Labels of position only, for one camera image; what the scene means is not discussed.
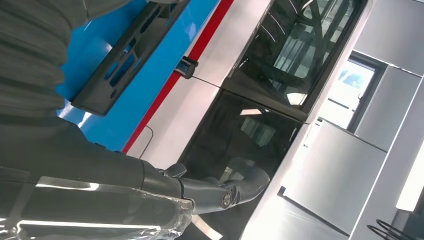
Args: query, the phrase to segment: train window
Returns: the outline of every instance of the train window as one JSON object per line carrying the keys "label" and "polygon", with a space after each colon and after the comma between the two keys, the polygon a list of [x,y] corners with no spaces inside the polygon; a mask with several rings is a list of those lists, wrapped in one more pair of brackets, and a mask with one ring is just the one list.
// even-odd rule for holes
{"label": "train window", "polygon": [[[184,177],[222,183],[241,180],[256,167],[272,178],[300,127],[299,121],[223,90],[180,158],[187,167]],[[200,217],[223,240],[239,239],[259,200]],[[179,239],[209,239],[197,232],[191,226]]]}
{"label": "train window", "polygon": [[227,81],[300,109],[358,3],[276,0]]}

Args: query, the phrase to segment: clear plastic film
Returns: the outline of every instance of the clear plastic film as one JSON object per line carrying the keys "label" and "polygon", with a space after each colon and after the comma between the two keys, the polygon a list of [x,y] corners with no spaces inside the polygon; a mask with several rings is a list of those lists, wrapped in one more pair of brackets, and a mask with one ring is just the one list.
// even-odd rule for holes
{"label": "clear plastic film", "polygon": [[189,200],[52,177],[0,189],[0,240],[173,240],[193,213]]}

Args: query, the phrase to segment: window frame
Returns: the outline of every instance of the window frame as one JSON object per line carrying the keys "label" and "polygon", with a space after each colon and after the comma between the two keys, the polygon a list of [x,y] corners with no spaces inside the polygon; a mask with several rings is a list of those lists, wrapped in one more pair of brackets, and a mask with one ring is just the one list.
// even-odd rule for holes
{"label": "window frame", "polygon": [[239,66],[243,56],[246,54],[249,46],[252,44],[252,41],[255,38],[255,35],[259,31],[262,23],[265,20],[265,17],[267,16],[268,12],[270,11],[270,8],[273,6],[276,0],[272,0],[268,7],[266,8],[265,12],[263,13],[262,18],[260,19],[258,25],[256,26],[255,30],[252,32],[249,40],[247,41],[246,45],[244,46],[243,50],[241,51],[240,55],[238,56],[236,62],[234,63],[233,67],[231,68],[231,71],[229,72],[228,76],[223,81],[223,84],[221,86],[222,89],[225,89],[233,94],[239,95],[241,97],[247,98],[253,102],[256,102],[260,105],[264,105],[265,107],[274,110],[278,113],[281,113],[283,115],[286,115],[288,117],[292,117],[296,120],[299,120],[301,122],[306,122],[308,119],[308,116],[310,115],[312,109],[315,106],[315,103],[317,99],[319,98],[324,86],[329,80],[330,75],[333,73],[333,70],[336,66],[336,64],[339,62],[339,59],[343,53],[343,51],[346,49],[346,45],[351,38],[351,35],[353,31],[355,30],[359,19],[361,18],[364,9],[368,3],[369,0],[354,0],[358,2],[357,8],[353,11],[352,17],[349,18],[349,20],[346,23],[346,27],[343,29],[343,31],[340,33],[340,36],[338,38],[338,41],[334,44],[334,48],[327,57],[325,63],[322,66],[322,69],[317,77],[317,80],[312,84],[308,96],[306,97],[303,105],[300,108],[294,108],[289,105],[285,105],[275,99],[272,99],[269,96],[266,96],[264,94],[260,94],[258,92],[255,92],[251,89],[248,89],[247,87],[240,86],[239,84],[235,83],[232,80],[229,80]]}
{"label": "window frame", "polygon": [[388,68],[388,64],[382,61],[379,61],[375,58],[367,56],[357,51],[352,51],[352,54],[349,57],[350,60],[355,62],[356,64],[362,65],[366,68],[374,69],[374,75],[372,76],[368,87],[366,88],[361,100],[359,101],[359,105],[356,108],[355,113],[350,119],[349,125],[346,130],[351,133],[355,133],[363,119],[365,113],[367,112],[368,106],[371,103],[371,100],[376,93],[378,86]]}

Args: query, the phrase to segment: silver panel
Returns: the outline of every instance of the silver panel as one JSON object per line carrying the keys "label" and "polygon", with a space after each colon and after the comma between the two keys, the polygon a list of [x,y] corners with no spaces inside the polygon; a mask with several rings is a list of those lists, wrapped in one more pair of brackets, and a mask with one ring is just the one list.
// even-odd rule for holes
{"label": "silver panel", "polygon": [[[351,240],[381,240],[367,228],[367,225],[375,225],[376,219],[381,219],[387,223],[393,221],[397,212],[398,199],[423,145],[423,102],[424,85],[421,80],[415,99],[409,106],[409,110],[352,231]],[[421,180],[421,177],[417,177],[417,185],[420,184]]]}
{"label": "silver panel", "polygon": [[386,152],[322,124],[284,195],[350,234]]}
{"label": "silver panel", "polygon": [[[147,124],[153,129],[153,138],[141,159],[161,169],[176,163],[218,90],[195,78],[180,78]],[[146,127],[130,148],[130,156],[140,157],[145,146],[142,138],[148,131]]]}
{"label": "silver panel", "polygon": [[199,59],[195,76],[221,86],[271,0],[235,0]]}
{"label": "silver panel", "polygon": [[378,0],[354,49],[422,76],[424,4]]}
{"label": "silver panel", "polygon": [[[319,99],[317,100],[317,103],[315,104],[315,107],[311,111],[311,114],[308,118],[309,123],[312,123],[316,118],[318,118],[319,108],[322,106],[322,104],[324,103],[329,93],[329,90],[330,90],[329,85],[331,84],[331,81],[335,81],[338,78],[340,72],[342,71],[343,62],[347,61],[347,59],[349,58],[352,48],[354,47],[359,35],[361,34],[361,30],[364,27],[367,21],[367,18],[371,12],[373,4],[374,4],[374,0],[369,0],[367,2],[367,5],[362,13],[362,16],[359,22],[357,23],[356,28],[349,39],[349,42],[346,45],[345,51],[340,56],[339,63],[337,64],[337,66],[335,67],[331,75],[330,81],[327,83],[326,87],[323,89]],[[308,124],[304,124],[301,127],[290,149],[288,150],[287,155],[284,157],[282,164],[280,165],[277,172],[275,173],[274,178],[270,182],[268,189],[265,191],[252,217],[250,218],[250,221],[246,226],[244,235],[247,235],[249,232],[259,229],[258,226],[260,226],[261,220],[262,220],[261,212],[266,209],[267,202],[278,193],[281,185],[288,186],[293,181],[293,177],[294,177],[293,175],[296,173],[295,172],[296,170],[295,161],[297,159],[296,155],[302,154],[302,151],[298,151],[298,150],[303,147],[303,143],[305,142],[305,138],[309,130],[308,128],[309,128]]]}
{"label": "silver panel", "polygon": [[389,150],[420,80],[417,76],[389,66],[355,134]]}
{"label": "silver panel", "polygon": [[242,240],[348,240],[335,230],[275,195],[262,214],[261,225]]}

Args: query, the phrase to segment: black hose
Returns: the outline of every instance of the black hose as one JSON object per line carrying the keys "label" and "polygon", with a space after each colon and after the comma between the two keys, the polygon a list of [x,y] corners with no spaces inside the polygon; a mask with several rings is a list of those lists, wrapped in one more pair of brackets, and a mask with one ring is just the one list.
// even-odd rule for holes
{"label": "black hose", "polygon": [[382,229],[373,225],[366,227],[384,240],[414,240],[414,238],[383,220],[377,219],[376,222]]}

